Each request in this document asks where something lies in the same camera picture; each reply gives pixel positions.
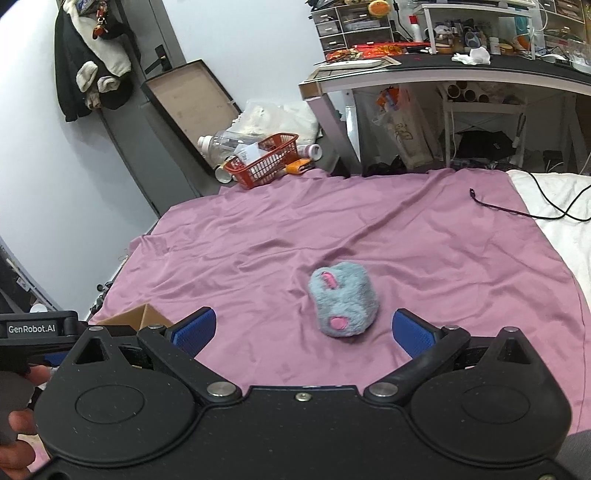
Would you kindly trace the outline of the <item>person's left hand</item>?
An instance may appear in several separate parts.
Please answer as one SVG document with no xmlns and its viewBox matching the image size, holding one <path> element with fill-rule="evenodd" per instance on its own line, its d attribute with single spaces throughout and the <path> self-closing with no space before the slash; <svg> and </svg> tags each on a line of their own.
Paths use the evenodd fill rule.
<svg viewBox="0 0 591 480">
<path fill-rule="evenodd" d="M 27 379 L 36 386 L 46 383 L 50 378 L 49 368 L 42 365 L 31 367 L 27 375 Z M 33 412 L 29 409 L 11 412 L 8 421 L 16 434 L 37 434 Z M 26 441 L 16 440 L 1 447 L 1 471 L 10 479 L 26 479 L 30 475 L 29 466 L 35 459 L 36 453 Z"/>
</svg>

